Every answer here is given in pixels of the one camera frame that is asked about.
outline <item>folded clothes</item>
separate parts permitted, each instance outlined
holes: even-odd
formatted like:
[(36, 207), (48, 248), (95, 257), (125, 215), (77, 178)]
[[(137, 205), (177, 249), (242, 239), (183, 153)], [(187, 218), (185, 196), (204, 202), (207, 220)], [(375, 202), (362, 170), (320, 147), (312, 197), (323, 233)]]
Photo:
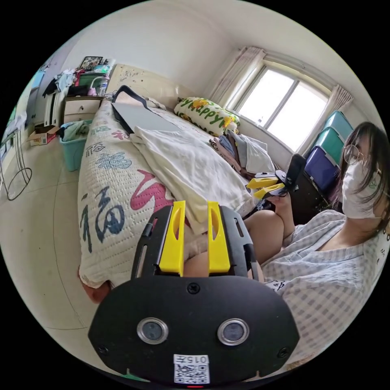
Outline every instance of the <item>folded clothes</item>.
[(239, 155), (238, 155), (236, 142), (235, 142), (234, 138), (230, 134), (227, 135), (227, 139), (229, 140), (230, 145), (233, 148), (234, 159), (236, 160), (237, 164), (241, 167), (242, 165), (241, 165), (240, 158), (239, 158)]
[(237, 162), (233, 158), (233, 156), (220, 144), (219, 139), (218, 138), (214, 138), (213, 141), (214, 141), (214, 143), (216, 145), (217, 151), (220, 153), (220, 155), (223, 157), (223, 159), (225, 161), (227, 161), (230, 164), (230, 166), (237, 173), (240, 173), (241, 167), (237, 164)]
[(62, 126), (59, 132), (64, 142), (73, 141), (79, 138), (86, 138), (89, 131), (89, 125), (84, 121), (73, 122), (69, 126)]
[(225, 135), (221, 135), (219, 138), (219, 143), (234, 157), (234, 150), (232, 144), (229, 142)]
[(233, 131), (228, 130), (227, 134), (229, 138), (234, 139), (238, 152), (238, 158), (240, 160), (240, 166), (245, 168), (247, 166), (247, 143)]

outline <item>nightstand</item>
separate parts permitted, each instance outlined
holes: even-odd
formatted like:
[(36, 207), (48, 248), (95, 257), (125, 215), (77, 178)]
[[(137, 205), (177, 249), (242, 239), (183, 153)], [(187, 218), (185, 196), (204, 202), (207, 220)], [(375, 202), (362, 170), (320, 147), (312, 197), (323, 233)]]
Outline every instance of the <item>nightstand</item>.
[(102, 100), (102, 96), (66, 97), (64, 123), (93, 119)]

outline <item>headboard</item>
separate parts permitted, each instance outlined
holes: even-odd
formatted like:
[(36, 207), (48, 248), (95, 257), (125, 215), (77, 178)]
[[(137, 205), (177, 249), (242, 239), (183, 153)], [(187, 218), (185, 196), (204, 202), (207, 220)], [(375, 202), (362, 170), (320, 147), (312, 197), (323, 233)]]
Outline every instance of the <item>headboard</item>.
[(121, 85), (127, 85), (138, 95), (156, 99), (171, 109), (176, 106), (178, 97), (194, 96), (188, 88), (156, 73), (117, 64), (111, 74), (106, 93), (115, 92)]

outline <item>checkered pajama top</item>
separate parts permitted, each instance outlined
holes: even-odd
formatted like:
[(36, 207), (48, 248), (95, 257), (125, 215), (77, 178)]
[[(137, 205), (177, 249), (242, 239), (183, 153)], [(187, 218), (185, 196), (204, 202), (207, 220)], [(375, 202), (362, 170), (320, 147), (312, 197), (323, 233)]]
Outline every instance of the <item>checkered pajama top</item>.
[(316, 252), (340, 231), (345, 216), (326, 210), (299, 225), (284, 249), (262, 266), (264, 281), (291, 309), (301, 339), (286, 364), (315, 357), (351, 324), (367, 301), (377, 238)]

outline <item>leg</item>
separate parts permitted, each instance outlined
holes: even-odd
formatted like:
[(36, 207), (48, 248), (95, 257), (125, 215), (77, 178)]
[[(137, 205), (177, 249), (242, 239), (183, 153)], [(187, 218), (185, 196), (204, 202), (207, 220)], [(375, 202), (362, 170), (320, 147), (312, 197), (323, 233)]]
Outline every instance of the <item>leg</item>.
[[(264, 282), (260, 265), (257, 264), (259, 281)], [(208, 277), (208, 252), (194, 256), (184, 264), (185, 277)], [(253, 279), (252, 271), (248, 271), (248, 278)]]
[(244, 221), (253, 241), (255, 256), (260, 265), (282, 249), (284, 224), (273, 211), (262, 210)]
[[(253, 249), (259, 265), (276, 255), (282, 249), (284, 225), (273, 211), (262, 210), (244, 221), (253, 241)], [(204, 252), (184, 264), (184, 275), (208, 276), (208, 253)]]

